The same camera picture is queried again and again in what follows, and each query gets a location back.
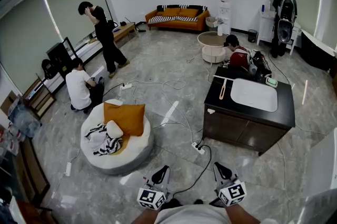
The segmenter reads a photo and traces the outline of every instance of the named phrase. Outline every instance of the extension cord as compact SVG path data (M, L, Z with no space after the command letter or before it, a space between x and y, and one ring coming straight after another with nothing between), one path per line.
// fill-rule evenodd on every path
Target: extension cord
M121 90L126 90L126 89L130 89L130 88L132 88L132 84L130 83L130 84L126 84L126 85L122 85L121 86Z
M71 172L72 172L72 163L71 163L71 162L68 162L68 163L67 163L67 168L66 168L66 170L65 170L65 175L69 177L70 174L71 174Z
M198 151L199 154L203 155L205 154L205 150L202 149L201 147L198 146L198 144L196 142L192 143L192 147Z

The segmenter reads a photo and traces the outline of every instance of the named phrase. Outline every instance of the gray marble floor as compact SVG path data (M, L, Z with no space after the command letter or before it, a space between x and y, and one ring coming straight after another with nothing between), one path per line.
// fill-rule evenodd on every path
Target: gray marble floor
M274 78L286 82L268 59L267 52L270 48L267 45L248 43L246 35L235 34L243 46L262 50ZM193 139L199 140L201 132L196 132L203 126L203 102L210 86L203 64L211 75L215 73L217 64L211 67L200 59L187 62L194 56L201 56L201 46L196 38L195 33L152 29L141 33L139 37L134 36L130 41L124 40L121 50L131 64L118 70L113 79L109 79L108 73L106 74L105 91L121 82L134 79L143 82L184 80L186 86L183 89L165 87L165 92L171 102L179 102L177 107L188 119L194 132ZM292 56L288 52L285 56L272 60L287 75L291 85L294 84L296 123L303 129L328 134L337 125L337 98L328 73L308 65L297 51ZM86 65L87 72L94 73L102 65L105 66L105 62L101 53ZM302 105L306 80L308 93ZM133 82L133 85L134 96L133 90L126 90L121 92L120 100L125 104L133 104L135 101L137 104L146 104L145 113L152 127L160 125L171 108L162 94L162 85L138 82ZM104 100L117 98L118 95L117 87L109 91ZM155 146L151 155L131 176L100 174L88 164L80 152L72 162L71 176L62 179L51 199L67 162L76 156L80 148L80 128L87 117L82 112L70 110L65 86L56 94L56 98L57 101L42 118L43 126L35 135L33 143L51 183L44 205L48 204L54 210L60 223L130 223L142 212L136 196L138 188L142 186L143 175L155 168L169 165L169 190L181 190L194 182L209 160L207 148L205 155L200 155L191 147L191 136L184 126L166 124L153 129ZM177 110L173 111L169 120L186 124L186 120ZM241 205L253 216L260 220L274 218L279 223L288 223L291 220L294 223L319 223L317 219L322 220L323 216L328 218L336 208L336 193L329 192L316 199L304 200L301 198L301 191L308 152L323 138L323 134L293 128L280 140L285 163L277 145L258 157L256 152L215 140L206 139L205 143L212 149L211 164L222 161L236 166L248 191L248 196ZM176 195L176 198L184 204L193 203L197 198L209 202L215 198L214 189L215 181L210 165L191 190ZM288 201L285 189L292 201Z

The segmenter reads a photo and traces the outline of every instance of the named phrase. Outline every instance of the black trousers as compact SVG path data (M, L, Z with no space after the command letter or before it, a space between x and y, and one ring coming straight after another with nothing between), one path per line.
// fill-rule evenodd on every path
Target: black trousers
M103 57L106 63L106 69L109 73L116 71L115 62L119 65L126 63L127 59L123 53L115 46L114 35L108 30L105 32L97 33L97 39L103 46Z
M104 92L104 84L97 83L95 87L91 87L89 89L91 106L95 107L102 103L103 101L103 92Z
M285 53L285 47L286 44L285 43L280 43L279 44L279 21L280 18L279 16L276 14L275 16L275 23L274 23L274 38L272 40L272 50L270 51L270 53L272 54L272 56L274 58L277 58L277 56L283 56Z

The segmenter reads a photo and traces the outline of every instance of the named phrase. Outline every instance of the sink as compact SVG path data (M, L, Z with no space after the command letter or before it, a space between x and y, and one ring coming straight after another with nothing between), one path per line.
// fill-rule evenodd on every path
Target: sink
M268 112L277 110L277 91L275 88L245 79L233 81L231 98L238 104L256 109Z

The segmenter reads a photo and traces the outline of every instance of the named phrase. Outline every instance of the white pillow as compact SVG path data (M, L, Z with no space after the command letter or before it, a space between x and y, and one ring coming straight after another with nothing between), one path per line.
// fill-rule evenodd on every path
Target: white pillow
M106 132L110 138L120 138L123 135L121 128L115 123L115 121L110 120L106 124Z

